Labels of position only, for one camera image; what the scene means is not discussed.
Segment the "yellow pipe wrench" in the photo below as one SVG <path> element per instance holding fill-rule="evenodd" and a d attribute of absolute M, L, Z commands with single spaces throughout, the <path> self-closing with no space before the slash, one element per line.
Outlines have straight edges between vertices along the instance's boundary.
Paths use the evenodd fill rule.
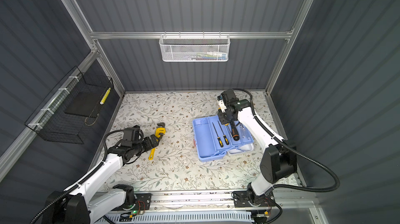
<path fill-rule="evenodd" d="M 156 127 L 156 131 L 154 135 L 151 135 L 151 144 L 152 144 L 152 149 L 150 151 L 149 155 L 149 160 L 153 160 L 154 154 L 155 154 L 155 149 L 158 147 L 160 140 L 163 138 L 163 136 L 166 133 L 166 125 L 165 123 L 158 123 Z"/>

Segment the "slim yellow black screwdriver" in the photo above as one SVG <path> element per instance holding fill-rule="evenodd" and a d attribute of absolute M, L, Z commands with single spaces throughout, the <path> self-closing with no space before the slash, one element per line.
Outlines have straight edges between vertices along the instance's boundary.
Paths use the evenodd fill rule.
<path fill-rule="evenodd" d="M 224 132 L 224 130 L 223 130 L 223 128 L 222 128 L 222 125 L 221 125 L 220 123 L 218 123 L 218 126 L 220 127 L 220 130 L 221 130 L 221 132 L 222 132 L 222 135 L 223 135 L 225 144 L 226 144 L 226 145 L 229 145 L 229 144 L 230 144 L 230 143 L 229 143 L 229 140 L 228 140 L 228 138 L 227 138 L 227 136 L 226 136 L 226 134 L 225 134 L 225 132 Z"/>

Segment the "white blue tool box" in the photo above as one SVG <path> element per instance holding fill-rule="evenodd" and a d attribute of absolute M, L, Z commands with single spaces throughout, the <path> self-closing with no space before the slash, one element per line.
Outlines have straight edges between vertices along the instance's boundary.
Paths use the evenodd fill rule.
<path fill-rule="evenodd" d="M 222 142 L 224 144 L 223 148 L 221 148 L 219 145 L 216 133 L 213 128 L 213 123 L 215 124 L 217 132 L 222 139 Z M 217 115 L 196 118 L 192 121 L 197 155 L 201 162 L 205 163 L 217 159 L 222 159 L 227 154 L 243 154 L 254 150 L 254 140 L 250 131 L 246 127 L 245 135 L 243 135 L 241 133 L 239 122 L 235 122 L 240 139 L 239 141 L 234 141 L 231 135 L 231 126 L 222 125 L 220 123 L 230 143 L 229 145 L 226 145 L 218 123 L 220 123 L 220 121 Z"/>

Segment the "thin black screwdriver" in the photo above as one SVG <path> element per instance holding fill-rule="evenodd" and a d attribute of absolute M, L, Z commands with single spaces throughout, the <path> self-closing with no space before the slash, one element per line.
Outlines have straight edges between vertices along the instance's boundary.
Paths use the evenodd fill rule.
<path fill-rule="evenodd" d="M 214 131 L 215 131 L 215 133 L 216 133 L 216 136 L 217 136 L 217 140 L 218 140 L 218 142 L 219 142 L 219 145 L 220 145 L 221 148 L 223 148 L 223 147 L 224 147 L 224 144 L 223 144 L 223 142 L 222 142 L 222 139 L 221 139 L 219 133 L 217 132 L 217 129 L 216 129 L 216 127 L 215 127 L 215 124 L 213 123 L 212 125 L 213 125 Z"/>

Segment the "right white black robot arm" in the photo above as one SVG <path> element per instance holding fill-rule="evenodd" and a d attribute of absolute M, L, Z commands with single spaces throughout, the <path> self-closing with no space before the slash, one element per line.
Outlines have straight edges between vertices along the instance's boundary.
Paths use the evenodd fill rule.
<path fill-rule="evenodd" d="M 260 175 L 251 182 L 246 191 L 248 202 L 257 206 L 270 195 L 276 182 L 297 171 L 297 158 L 279 142 L 284 142 L 282 136 L 273 131 L 256 113 L 253 96 L 250 92 L 239 89 L 249 95 L 250 99 L 240 100 L 235 95 L 235 89 L 226 90 L 217 97 L 219 103 L 218 117 L 224 125 L 230 125 L 232 136 L 239 133 L 236 124 L 242 124 L 255 138 L 263 150 L 260 162 Z"/>

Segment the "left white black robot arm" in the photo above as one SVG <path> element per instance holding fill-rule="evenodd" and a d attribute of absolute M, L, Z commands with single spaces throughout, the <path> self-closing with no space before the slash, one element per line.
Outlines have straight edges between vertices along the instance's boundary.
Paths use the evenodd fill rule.
<path fill-rule="evenodd" d="M 152 151 L 166 133 L 165 123 L 159 123 L 155 134 L 144 136 L 138 125 L 122 129 L 122 139 L 107 147 L 107 133 L 102 145 L 105 151 L 102 160 L 77 182 L 64 191 L 54 191 L 46 200 L 45 206 L 35 215 L 31 223 L 40 220 L 43 224 L 93 224 L 100 219 L 111 223 L 107 214 L 121 207 L 125 211 L 138 214 L 146 208 L 145 203 L 135 196 L 134 188 L 117 184 L 112 189 L 94 198 L 98 189 L 116 171 L 134 163 L 143 153 Z"/>

